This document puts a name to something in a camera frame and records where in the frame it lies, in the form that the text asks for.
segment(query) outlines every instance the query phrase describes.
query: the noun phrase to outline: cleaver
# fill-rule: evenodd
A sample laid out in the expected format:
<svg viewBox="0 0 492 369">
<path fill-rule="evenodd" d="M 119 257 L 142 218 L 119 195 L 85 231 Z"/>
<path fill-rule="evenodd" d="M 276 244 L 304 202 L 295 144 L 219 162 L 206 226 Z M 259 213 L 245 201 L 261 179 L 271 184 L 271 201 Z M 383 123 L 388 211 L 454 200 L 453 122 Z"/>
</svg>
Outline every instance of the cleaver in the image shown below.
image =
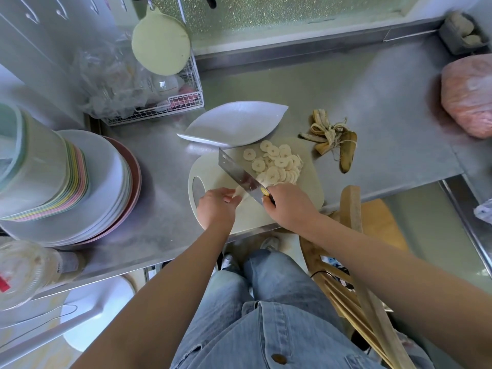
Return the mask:
<svg viewBox="0 0 492 369">
<path fill-rule="evenodd" d="M 243 167 L 237 164 L 221 148 L 218 148 L 218 165 L 251 197 L 253 197 L 256 202 L 263 205 L 263 196 L 267 196 L 272 203 L 275 204 L 274 198 L 267 188 L 246 172 Z"/>
</svg>

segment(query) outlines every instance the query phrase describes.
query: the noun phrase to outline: gray sneaker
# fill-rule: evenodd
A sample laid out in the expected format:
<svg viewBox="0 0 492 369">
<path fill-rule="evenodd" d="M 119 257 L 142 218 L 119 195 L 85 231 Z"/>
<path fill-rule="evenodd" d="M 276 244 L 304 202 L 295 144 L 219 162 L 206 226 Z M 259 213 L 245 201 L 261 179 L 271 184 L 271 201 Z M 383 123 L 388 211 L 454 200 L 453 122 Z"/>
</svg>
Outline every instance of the gray sneaker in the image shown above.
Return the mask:
<svg viewBox="0 0 492 369">
<path fill-rule="evenodd" d="M 234 259 L 234 256 L 232 256 L 231 253 L 227 253 L 224 255 L 224 258 L 222 259 L 222 266 L 220 267 L 220 269 L 226 269 L 229 267 L 239 269 L 239 264 L 237 263 L 236 259 Z"/>
<path fill-rule="evenodd" d="M 280 246 L 280 240 L 277 237 L 268 237 L 260 246 L 260 249 L 266 248 L 268 251 L 278 251 Z"/>
</svg>

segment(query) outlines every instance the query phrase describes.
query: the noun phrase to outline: wooden chair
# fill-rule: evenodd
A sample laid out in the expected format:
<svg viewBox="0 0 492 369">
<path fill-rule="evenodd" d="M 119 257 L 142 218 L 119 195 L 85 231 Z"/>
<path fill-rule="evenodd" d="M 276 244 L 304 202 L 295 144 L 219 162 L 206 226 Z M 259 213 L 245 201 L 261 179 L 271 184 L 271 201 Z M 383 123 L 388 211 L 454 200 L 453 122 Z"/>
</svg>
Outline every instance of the wooden chair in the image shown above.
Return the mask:
<svg viewBox="0 0 492 369">
<path fill-rule="evenodd" d="M 375 200 L 361 205 L 358 186 L 347 186 L 343 190 L 340 210 L 330 217 L 361 233 L 364 224 L 367 235 L 408 251 L 405 239 L 384 202 Z M 415 369 L 381 300 L 358 277 L 347 275 L 323 262 L 321 256 L 330 256 L 325 250 L 304 238 L 300 238 L 300 242 L 310 275 L 330 299 L 338 314 L 350 322 L 392 369 Z M 352 284 L 355 292 L 348 290 L 326 272 Z"/>
</svg>

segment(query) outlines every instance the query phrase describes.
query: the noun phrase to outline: denim shirt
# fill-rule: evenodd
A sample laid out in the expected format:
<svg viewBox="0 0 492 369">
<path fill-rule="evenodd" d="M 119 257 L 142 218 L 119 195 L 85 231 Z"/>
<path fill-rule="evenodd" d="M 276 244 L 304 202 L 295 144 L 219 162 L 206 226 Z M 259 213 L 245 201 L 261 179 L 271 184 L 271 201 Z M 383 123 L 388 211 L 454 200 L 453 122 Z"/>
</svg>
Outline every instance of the denim shirt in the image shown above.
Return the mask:
<svg viewBox="0 0 492 369">
<path fill-rule="evenodd" d="M 173 369 L 287 367 L 383 368 L 332 324 L 311 313 L 286 304 L 248 302 L 238 321 L 183 353 Z"/>
</svg>

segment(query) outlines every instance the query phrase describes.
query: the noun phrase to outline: hand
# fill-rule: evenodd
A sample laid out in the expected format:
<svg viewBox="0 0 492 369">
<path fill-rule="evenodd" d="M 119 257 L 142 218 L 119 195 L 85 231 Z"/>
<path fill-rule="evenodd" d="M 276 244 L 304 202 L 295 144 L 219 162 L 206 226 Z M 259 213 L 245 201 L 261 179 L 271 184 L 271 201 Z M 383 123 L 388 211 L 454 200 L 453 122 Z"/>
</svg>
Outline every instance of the hand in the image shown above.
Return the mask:
<svg viewBox="0 0 492 369">
<path fill-rule="evenodd" d="M 268 215 L 283 228 L 299 234 L 320 215 L 311 199 L 300 188 L 290 183 L 268 187 L 276 207 L 268 197 L 263 197 L 263 206 Z"/>
<path fill-rule="evenodd" d="M 236 190 L 219 188 L 209 190 L 200 198 L 198 204 L 198 222 L 207 229 L 212 224 L 224 226 L 225 229 L 232 229 L 236 220 L 236 207 L 241 203 L 241 196 L 232 198 Z"/>
</svg>

